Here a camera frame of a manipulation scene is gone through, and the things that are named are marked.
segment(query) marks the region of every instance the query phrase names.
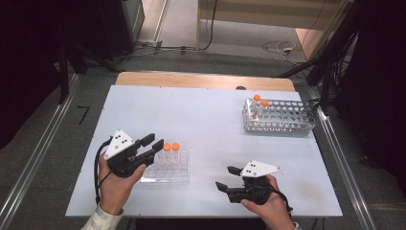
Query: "human hand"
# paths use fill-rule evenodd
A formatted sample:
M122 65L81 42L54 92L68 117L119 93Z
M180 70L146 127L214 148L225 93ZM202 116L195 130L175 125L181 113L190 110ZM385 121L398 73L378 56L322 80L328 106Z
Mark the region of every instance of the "human hand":
M272 175L266 175L269 183L279 191L277 180ZM286 211L283 199L276 193L272 193L263 205L258 205L250 200L242 199L241 204L249 211L256 213L273 230L292 230L295 225Z
M117 216L123 211L132 187L143 176L147 165L143 164L138 167L130 177L122 178L110 173L110 168L103 156L104 154L101 154L99 157L99 183L105 178L100 185L100 206L106 213Z

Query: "transparent tube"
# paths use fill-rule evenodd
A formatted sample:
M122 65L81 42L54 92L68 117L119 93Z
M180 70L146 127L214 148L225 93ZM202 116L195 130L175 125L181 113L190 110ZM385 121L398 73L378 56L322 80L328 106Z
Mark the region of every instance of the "transparent tube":
M250 110L251 113L257 115L258 108L259 108L259 100L260 100L260 95L255 95L254 100L250 104Z
M179 151L179 173L182 177L187 177L189 175L189 153L186 149Z
M170 143L164 144L164 165L165 171L169 172L171 168L171 157L170 157Z
M179 149L180 149L180 146L179 146L179 143L173 143L172 144L172 153L171 153L171 157L172 157L172 159L173 159L173 172L175 173L175 174L178 174L179 173L179 169L180 169L180 166L179 166Z
M165 162L165 155L163 153L163 150L161 149L155 154L155 162L153 164L153 171L155 172L156 177L162 176L163 174L163 167Z
M265 112L267 112L268 107L268 101L267 100L262 100L260 102L259 108L258 108L258 118L259 119L264 119L265 117Z

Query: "orange cap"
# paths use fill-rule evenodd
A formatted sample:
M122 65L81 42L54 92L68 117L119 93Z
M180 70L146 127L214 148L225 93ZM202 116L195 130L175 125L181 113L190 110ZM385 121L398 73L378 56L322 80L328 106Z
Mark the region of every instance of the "orange cap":
M262 106L267 106L268 105L268 100L262 100L261 104L262 104Z
M179 150L179 143L175 142L172 144L172 149L173 150Z
M170 143L165 143L164 144L164 150L169 151L170 150Z

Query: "test tube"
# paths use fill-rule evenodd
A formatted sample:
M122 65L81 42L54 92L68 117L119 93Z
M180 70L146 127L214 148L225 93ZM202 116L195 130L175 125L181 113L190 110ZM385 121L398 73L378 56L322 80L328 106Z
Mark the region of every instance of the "test tube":
M183 175L187 175L188 173L188 164L189 164L189 153L186 149L182 149L179 151L179 160L180 160L180 172Z
M163 153L163 150L159 150L158 153L156 153L156 156L158 158L158 165L163 165L165 162L165 155Z
M254 100L252 101L252 103L250 104L251 107L251 112L252 113L256 113L258 110L258 106L259 106L259 100L260 100L260 95L256 94L254 96Z
M258 109L258 117L260 119L263 119L264 117L264 113L267 112L267 106L268 106L268 100L262 100L262 102L260 102L260 106Z
M175 173L178 173L179 170L179 148L179 143L172 143L172 159Z
M165 169L168 172L170 167L170 143L164 144L164 155L165 155Z

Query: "black curtain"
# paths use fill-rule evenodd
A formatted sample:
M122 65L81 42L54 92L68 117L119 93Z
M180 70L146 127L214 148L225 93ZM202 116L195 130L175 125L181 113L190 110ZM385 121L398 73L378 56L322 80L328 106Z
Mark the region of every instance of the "black curtain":
M60 83L51 7L0 0L0 149Z
M364 137L361 148L406 195L406 2L367 1L358 41L334 100Z

